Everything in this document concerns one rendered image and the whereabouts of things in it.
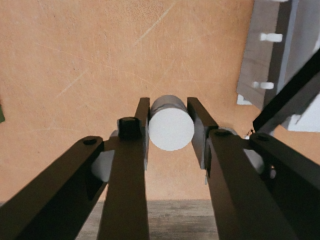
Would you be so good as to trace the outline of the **black thin rod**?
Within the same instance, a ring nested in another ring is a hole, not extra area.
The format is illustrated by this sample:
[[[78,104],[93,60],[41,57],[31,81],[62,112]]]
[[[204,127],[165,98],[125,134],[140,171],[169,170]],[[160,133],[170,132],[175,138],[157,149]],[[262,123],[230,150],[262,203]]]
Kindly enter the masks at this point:
[[[320,90],[320,44],[252,119],[246,133],[270,133]]]

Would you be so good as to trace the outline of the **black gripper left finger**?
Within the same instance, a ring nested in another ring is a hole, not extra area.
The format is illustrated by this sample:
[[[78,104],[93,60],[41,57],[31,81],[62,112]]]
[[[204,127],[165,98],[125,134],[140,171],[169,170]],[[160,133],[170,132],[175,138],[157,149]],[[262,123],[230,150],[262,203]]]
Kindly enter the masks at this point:
[[[107,184],[97,240],[150,240],[150,97],[109,139],[75,142],[0,207],[0,240],[75,240]]]

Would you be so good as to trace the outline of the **grey cylinder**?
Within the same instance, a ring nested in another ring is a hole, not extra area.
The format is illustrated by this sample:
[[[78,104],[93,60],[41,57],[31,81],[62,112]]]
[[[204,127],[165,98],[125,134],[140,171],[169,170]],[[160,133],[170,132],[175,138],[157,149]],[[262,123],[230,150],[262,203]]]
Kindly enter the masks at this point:
[[[163,95],[153,102],[148,134],[154,145],[167,151],[179,150],[191,141],[194,124],[179,97]]]

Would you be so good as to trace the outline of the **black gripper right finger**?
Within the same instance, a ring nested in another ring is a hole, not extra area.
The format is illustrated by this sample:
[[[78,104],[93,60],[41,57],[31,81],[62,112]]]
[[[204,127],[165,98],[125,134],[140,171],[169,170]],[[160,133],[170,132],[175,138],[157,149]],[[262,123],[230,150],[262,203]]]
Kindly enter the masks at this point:
[[[219,127],[197,97],[187,110],[219,240],[320,240],[318,163],[266,133]]]

